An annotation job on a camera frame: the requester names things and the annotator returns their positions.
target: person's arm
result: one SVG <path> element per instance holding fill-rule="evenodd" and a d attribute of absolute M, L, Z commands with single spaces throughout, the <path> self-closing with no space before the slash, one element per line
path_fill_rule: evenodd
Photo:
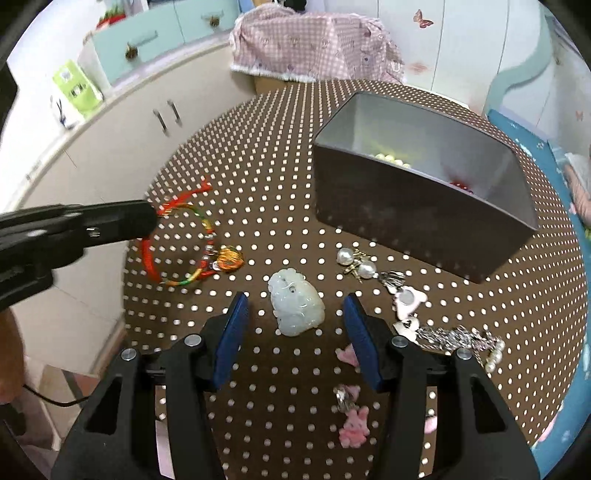
<path fill-rule="evenodd" d="M 14 400 L 25 379 L 25 361 L 17 321 L 10 310 L 0 312 L 0 404 Z"/>

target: wire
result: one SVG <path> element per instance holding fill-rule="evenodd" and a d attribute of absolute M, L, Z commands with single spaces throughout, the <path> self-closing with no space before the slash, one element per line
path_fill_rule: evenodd
<path fill-rule="evenodd" d="M 60 401 L 55 401 L 50 398 L 47 398 L 45 395 L 41 395 L 39 392 L 33 390 L 27 384 L 23 385 L 23 387 L 26 390 L 28 390 L 29 392 L 31 392 L 33 395 L 35 395 L 36 397 L 39 397 L 43 401 L 46 401 L 47 403 L 50 403 L 51 405 L 55 405 L 56 407 L 72 407 L 72 406 L 78 405 L 79 403 L 82 403 L 90 398 L 90 397 L 82 397 L 82 398 L 79 398 L 78 400 L 72 400 L 69 402 L 60 402 Z"/>

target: open container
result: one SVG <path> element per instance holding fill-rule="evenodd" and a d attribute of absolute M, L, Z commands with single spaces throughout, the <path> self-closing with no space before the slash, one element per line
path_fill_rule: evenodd
<path fill-rule="evenodd" d="M 419 105 L 358 92 L 318 132 L 313 157 L 318 220 L 477 283 L 538 228 L 513 151 Z"/>

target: drawer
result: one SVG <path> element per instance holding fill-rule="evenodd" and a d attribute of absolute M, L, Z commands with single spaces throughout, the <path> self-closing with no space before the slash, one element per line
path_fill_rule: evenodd
<path fill-rule="evenodd" d="M 111 25 L 93 36 L 96 54 L 109 82 L 131 72 L 183 44 L 183 35 L 172 3 L 160 5 Z M 138 54 L 128 60 L 128 44 L 136 46 Z"/>
<path fill-rule="evenodd" d="M 237 0 L 175 0 L 174 6 L 186 43 L 231 30 L 239 15 Z M 219 25 L 211 18 L 219 19 Z"/>

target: table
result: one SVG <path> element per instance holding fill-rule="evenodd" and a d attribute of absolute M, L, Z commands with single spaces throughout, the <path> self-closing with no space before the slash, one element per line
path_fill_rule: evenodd
<path fill-rule="evenodd" d="M 316 221 L 311 141 L 350 95 L 366 90 L 419 103 L 499 139 L 518 156 L 531 188 L 540 230 L 482 284 L 473 284 L 403 252 Z M 387 397 L 373 393 L 353 367 L 337 360 L 348 343 L 342 300 L 356 292 L 368 312 L 394 321 L 391 297 L 375 280 L 359 284 L 340 275 L 338 248 L 359 246 L 379 270 L 401 270 L 424 290 L 417 313 L 435 326 L 490 330 L 507 348 L 492 376 L 532 444 L 554 417 L 577 367 L 585 334 L 587 284 L 582 255 L 566 211 L 549 182 L 524 152 L 487 120 L 436 95 L 369 80 L 299 84 L 261 95 L 212 121 L 182 145 L 147 191 L 154 206 L 207 176 L 214 189 L 194 201 L 215 220 L 222 242 L 246 258 L 233 274 L 186 288 L 156 286 L 145 275 L 139 243 L 130 242 L 124 268 L 129 340 L 141 352 L 167 348 L 198 332 L 229 305 L 236 291 L 249 296 L 251 322 L 229 385 L 209 396 L 208 411 L 228 478 L 362 478 L 372 466 Z M 163 220 L 153 245 L 158 268 L 173 278 L 191 271 L 204 245 L 199 225 L 183 213 Z M 274 272 L 294 267 L 321 292 L 326 320 L 316 330 L 279 334 L 267 293 Z M 343 449 L 333 387 L 362 387 L 370 407 L 369 441 Z M 165 391 L 158 411 L 165 419 Z M 436 414 L 436 391 L 426 415 Z M 421 476 L 431 471 L 435 434 L 426 435 Z"/>

